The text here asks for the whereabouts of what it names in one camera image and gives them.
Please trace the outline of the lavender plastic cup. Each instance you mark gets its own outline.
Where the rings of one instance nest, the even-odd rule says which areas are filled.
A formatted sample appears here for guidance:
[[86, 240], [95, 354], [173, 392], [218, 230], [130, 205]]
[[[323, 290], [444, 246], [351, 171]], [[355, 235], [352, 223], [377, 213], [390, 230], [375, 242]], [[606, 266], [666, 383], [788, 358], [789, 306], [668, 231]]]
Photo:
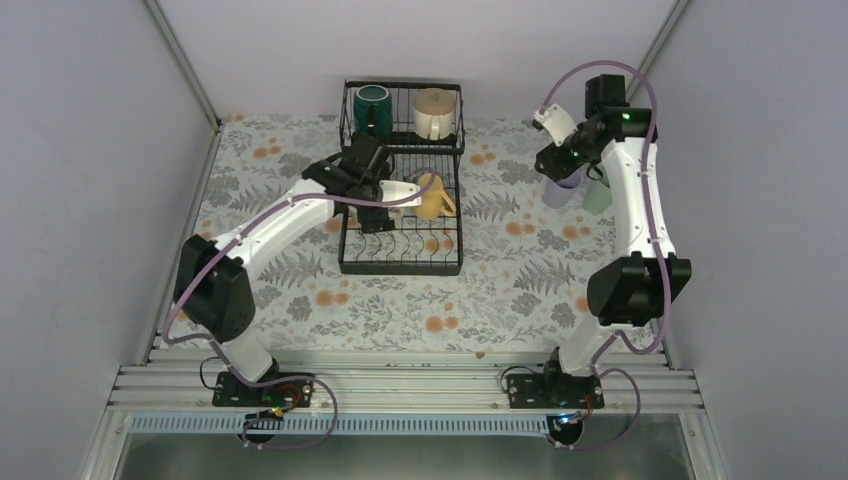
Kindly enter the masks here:
[[552, 209], [563, 208], [577, 192], [583, 183], [583, 174], [575, 171], [561, 180], [548, 179], [544, 185], [543, 203]]

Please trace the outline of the light green plastic cup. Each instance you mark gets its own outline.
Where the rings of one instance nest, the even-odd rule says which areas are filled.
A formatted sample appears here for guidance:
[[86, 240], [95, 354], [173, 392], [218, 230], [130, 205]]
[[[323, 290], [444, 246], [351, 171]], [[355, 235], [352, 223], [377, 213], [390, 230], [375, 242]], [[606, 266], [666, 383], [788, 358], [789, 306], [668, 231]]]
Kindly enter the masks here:
[[600, 180], [590, 180], [582, 203], [583, 209], [592, 215], [601, 215], [611, 204], [609, 178], [604, 175]]

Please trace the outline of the yellow mug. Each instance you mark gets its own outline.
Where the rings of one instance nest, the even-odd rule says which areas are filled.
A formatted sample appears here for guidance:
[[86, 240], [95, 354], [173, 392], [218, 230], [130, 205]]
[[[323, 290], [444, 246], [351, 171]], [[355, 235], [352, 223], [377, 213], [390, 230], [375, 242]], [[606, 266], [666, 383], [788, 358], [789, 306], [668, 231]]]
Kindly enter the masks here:
[[430, 187], [421, 196], [421, 204], [413, 209], [415, 216], [424, 221], [432, 221], [440, 216], [457, 215], [457, 206], [438, 175], [425, 173], [418, 179], [418, 184], [422, 188], [427, 185]]

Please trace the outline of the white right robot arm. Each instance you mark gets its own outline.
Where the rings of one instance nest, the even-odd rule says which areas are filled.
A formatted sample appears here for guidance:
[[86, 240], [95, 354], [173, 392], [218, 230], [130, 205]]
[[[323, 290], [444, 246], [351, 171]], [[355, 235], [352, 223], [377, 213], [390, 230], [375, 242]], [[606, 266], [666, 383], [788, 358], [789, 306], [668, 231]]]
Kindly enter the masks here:
[[630, 331], [667, 318], [692, 275], [690, 261], [677, 254], [664, 221], [653, 111], [629, 105], [623, 76], [603, 74], [587, 81], [584, 112], [584, 121], [575, 123], [552, 104], [537, 111], [533, 121], [552, 138], [536, 156], [536, 171], [558, 181], [579, 170], [602, 168], [616, 227], [616, 259], [587, 284], [594, 321], [556, 348], [544, 367], [541, 391], [555, 407], [570, 404], [580, 385], [597, 378], [596, 364], [616, 340], [633, 349]]

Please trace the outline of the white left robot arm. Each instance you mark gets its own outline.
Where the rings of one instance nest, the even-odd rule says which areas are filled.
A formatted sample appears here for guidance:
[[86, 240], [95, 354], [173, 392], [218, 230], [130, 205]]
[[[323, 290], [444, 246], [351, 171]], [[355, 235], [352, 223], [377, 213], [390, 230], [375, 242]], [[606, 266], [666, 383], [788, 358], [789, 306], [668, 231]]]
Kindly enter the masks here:
[[258, 275], [295, 240], [349, 207], [364, 215], [365, 225], [383, 228], [390, 208], [418, 204], [420, 186], [392, 179], [392, 171], [390, 149], [357, 134], [340, 152], [309, 164], [278, 200], [240, 226], [211, 240], [191, 236], [181, 249], [173, 307], [161, 330], [165, 343], [189, 339], [170, 333], [184, 313], [203, 327], [199, 339], [239, 380], [239, 392], [255, 405], [270, 402], [279, 380], [252, 326]]

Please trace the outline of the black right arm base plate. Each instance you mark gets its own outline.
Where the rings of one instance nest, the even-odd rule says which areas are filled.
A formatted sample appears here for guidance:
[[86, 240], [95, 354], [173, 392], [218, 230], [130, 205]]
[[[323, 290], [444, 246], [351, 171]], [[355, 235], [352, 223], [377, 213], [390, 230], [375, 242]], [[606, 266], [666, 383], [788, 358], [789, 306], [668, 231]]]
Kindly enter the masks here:
[[512, 409], [602, 409], [603, 388], [596, 376], [509, 374], [506, 389]]

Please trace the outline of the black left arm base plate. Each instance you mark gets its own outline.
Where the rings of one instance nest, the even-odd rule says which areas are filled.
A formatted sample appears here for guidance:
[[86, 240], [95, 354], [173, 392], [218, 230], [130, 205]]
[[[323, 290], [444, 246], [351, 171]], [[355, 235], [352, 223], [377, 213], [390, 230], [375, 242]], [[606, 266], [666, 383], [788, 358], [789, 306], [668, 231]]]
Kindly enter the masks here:
[[251, 387], [232, 373], [218, 374], [211, 403], [215, 407], [272, 409], [306, 408], [310, 406], [315, 376], [310, 373], [283, 372], [269, 380], [294, 376], [294, 380], [265, 387]]

